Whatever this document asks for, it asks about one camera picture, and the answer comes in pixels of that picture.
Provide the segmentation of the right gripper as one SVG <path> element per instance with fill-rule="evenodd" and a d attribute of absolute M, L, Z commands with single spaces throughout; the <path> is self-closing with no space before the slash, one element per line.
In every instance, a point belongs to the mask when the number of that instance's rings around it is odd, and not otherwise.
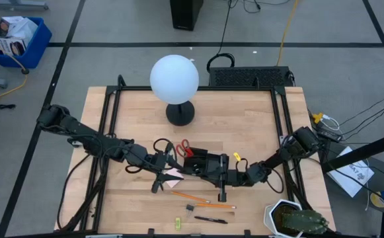
<path fill-rule="evenodd" d="M 244 181 L 243 172 L 239 172 L 237 169 L 229 169 L 229 157 L 224 153 L 220 155 L 219 166 L 201 166 L 197 170 L 197 173 L 194 174 L 194 176 L 219 187 L 219 202 L 227 201 L 227 193 L 225 191 L 226 186 L 240 186 Z"/>

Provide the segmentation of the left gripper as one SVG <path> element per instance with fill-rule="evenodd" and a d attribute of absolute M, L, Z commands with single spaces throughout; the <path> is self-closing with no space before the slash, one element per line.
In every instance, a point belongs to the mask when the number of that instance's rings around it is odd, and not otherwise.
<path fill-rule="evenodd" d="M 177 177 L 168 173 L 164 174 L 163 171 L 167 170 L 165 168 L 166 164 L 170 166 L 168 170 L 175 168 L 179 171 L 183 171 L 184 167 L 177 162 L 175 148 L 171 141 L 167 142 L 164 151 L 158 150 L 156 148 L 154 148 L 154 150 L 156 153 L 150 157 L 146 170 L 154 173 L 156 176 L 151 187 L 151 192 L 156 194 L 159 188 L 163 190 L 164 182 L 167 182 L 168 185 L 176 185 L 183 179 L 183 177 Z"/>

